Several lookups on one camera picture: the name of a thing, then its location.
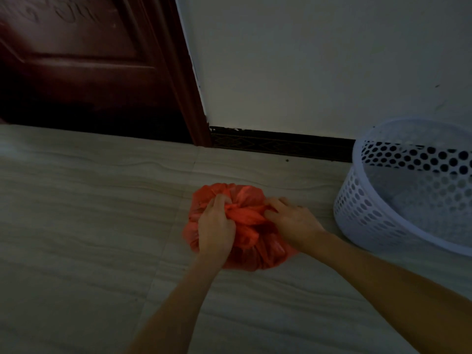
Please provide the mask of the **person's right hand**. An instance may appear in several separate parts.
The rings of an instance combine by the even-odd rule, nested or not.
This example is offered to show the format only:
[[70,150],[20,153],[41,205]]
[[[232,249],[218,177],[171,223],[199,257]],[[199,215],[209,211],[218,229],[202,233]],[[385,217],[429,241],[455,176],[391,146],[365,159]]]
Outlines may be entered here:
[[329,237],[316,217],[305,207],[292,205],[286,198],[268,198],[269,210],[286,209],[286,232],[279,232],[294,249],[310,253]]

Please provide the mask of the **person's left hand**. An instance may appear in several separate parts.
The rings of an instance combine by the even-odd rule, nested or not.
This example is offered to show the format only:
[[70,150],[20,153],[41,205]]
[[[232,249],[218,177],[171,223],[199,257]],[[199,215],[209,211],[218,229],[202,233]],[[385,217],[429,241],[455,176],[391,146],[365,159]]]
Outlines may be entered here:
[[236,225],[233,220],[207,214],[207,207],[198,221],[199,255],[223,266],[233,248]]

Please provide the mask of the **red plastic bag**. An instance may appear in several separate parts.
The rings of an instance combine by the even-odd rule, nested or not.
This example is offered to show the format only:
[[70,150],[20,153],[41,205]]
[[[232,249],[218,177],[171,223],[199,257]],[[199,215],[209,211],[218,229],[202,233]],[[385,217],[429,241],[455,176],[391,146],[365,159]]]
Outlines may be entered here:
[[287,244],[275,225],[264,217],[267,210],[263,190],[251,185],[216,183],[204,185],[192,195],[188,223],[182,237],[191,250],[199,252],[198,221],[211,199],[224,194],[231,199],[225,205],[228,219],[236,225],[233,248],[225,269],[254,272],[280,266],[298,251]]

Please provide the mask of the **person's right forearm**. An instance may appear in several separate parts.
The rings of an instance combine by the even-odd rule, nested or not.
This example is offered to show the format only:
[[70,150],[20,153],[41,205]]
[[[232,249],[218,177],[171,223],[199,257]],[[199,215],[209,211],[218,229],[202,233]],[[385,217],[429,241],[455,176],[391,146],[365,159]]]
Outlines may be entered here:
[[472,301],[328,232],[300,249],[354,287],[421,354],[472,354]]

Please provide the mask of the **person's left forearm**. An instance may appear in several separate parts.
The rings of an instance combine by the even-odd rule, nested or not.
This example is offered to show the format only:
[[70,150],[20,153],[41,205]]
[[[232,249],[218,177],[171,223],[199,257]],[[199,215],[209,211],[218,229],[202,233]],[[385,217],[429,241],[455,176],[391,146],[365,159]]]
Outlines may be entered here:
[[187,354],[201,306],[228,252],[201,250],[125,354]]

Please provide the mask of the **dark patterned baseboard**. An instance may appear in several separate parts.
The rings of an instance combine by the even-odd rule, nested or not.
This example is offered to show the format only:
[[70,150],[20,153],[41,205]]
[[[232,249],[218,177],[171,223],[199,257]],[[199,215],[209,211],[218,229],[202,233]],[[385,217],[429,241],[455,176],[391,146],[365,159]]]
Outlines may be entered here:
[[308,159],[352,162],[355,140],[292,133],[209,127],[215,148]]

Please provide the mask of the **white perforated plastic basket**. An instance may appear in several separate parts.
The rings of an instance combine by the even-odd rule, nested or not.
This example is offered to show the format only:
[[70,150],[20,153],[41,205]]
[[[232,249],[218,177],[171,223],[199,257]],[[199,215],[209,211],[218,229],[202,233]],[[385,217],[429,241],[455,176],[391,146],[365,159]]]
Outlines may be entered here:
[[374,253],[472,257],[472,131],[414,118],[371,128],[354,143],[333,212],[342,234]]

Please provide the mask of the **dark red wooden door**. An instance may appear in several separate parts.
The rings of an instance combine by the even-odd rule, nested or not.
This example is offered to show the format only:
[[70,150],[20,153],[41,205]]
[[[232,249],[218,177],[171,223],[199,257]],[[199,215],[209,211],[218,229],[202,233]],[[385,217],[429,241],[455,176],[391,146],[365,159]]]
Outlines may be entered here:
[[153,0],[0,0],[0,124],[192,143]]

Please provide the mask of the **dark red door frame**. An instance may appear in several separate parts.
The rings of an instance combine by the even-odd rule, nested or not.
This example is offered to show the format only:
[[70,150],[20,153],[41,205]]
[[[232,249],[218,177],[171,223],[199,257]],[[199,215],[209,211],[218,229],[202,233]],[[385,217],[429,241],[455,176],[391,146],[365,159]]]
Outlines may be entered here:
[[167,69],[174,97],[195,146],[213,142],[176,0],[141,0]]

